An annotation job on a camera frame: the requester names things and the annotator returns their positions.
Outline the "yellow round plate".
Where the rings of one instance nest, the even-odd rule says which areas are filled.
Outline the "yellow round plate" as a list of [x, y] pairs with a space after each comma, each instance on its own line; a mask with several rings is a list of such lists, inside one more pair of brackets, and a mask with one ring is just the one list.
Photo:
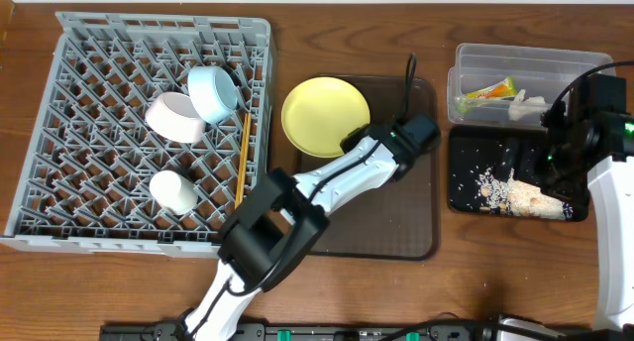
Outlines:
[[302, 153], [317, 158], [341, 156], [341, 142], [369, 122], [370, 108], [364, 96], [349, 82], [331, 76], [296, 85], [281, 110], [288, 140]]

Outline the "pink white bowl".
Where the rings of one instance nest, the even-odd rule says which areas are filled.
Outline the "pink white bowl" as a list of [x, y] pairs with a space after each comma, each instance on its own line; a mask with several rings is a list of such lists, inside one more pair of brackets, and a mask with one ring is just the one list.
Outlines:
[[145, 119], [162, 137], [185, 144], [199, 142], [206, 126], [190, 97], [177, 92], [160, 94], [146, 111]]

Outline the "white tissue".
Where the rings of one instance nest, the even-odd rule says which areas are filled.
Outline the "white tissue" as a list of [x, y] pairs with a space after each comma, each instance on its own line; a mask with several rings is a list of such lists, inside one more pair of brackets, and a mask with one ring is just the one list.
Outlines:
[[548, 110], [545, 98], [542, 96], [525, 97], [526, 90], [521, 89], [510, 102], [508, 107], [508, 117], [510, 121], [519, 121], [522, 118], [542, 113]]

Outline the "white cup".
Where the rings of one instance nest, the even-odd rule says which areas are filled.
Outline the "white cup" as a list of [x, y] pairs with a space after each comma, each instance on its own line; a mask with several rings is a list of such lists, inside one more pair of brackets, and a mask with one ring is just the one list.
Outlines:
[[194, 184], [173, 170], [162, 170], [150, 180], [150, 193], [168, 212], [183, 215], [192, 210], [198, 199]]

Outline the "green orange snack wrapper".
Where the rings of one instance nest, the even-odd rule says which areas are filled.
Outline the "green orange snack wrapper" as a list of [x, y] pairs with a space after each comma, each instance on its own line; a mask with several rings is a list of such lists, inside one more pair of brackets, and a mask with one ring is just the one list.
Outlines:
[[518, 90], [515, 88], [514, 80], [507, 76], [503, 80], [473, 92], [465, 94], [464, 98], [460, 98], [457, 102], [457, 110], [465, 113], [471, 108], [481, 105], [484, 99], [504, 99], [516, 96]]

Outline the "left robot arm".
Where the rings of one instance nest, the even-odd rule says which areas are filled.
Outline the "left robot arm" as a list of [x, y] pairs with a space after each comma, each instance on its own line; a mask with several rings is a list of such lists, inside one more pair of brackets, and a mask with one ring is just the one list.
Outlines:
[[426, 114], [366, 124], [342, 141], [342, 156], [319, 169], [294, 176], [270, 171], [222, 226], [215, 280], [182, 320], [179, 339], [230, 339], [255, 296], [276, 287], [310, 252], [332, 212], [401, 179], [440, 137]]

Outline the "light blue bowl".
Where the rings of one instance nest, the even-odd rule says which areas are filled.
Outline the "light blue bowl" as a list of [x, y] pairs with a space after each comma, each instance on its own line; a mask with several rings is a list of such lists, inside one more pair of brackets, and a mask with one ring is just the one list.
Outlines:
[[187, 89], [195, 111], [210, 125], [225, 120], [238, 107], [236, 85], [222, 67], [193, 67], [187, 76]]

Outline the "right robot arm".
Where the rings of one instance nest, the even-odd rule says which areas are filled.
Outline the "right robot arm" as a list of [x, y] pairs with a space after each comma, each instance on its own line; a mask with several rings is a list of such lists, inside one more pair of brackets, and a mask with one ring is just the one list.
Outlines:
[[591, 330], [577, 340], [633, 337], [633, 116], [625, 79], [593, 68], [541, 116], [546, 137], [529, 149], [505, 143], [499, 163], [516, 180], [575, 209], [594, 207], [599, 292]]

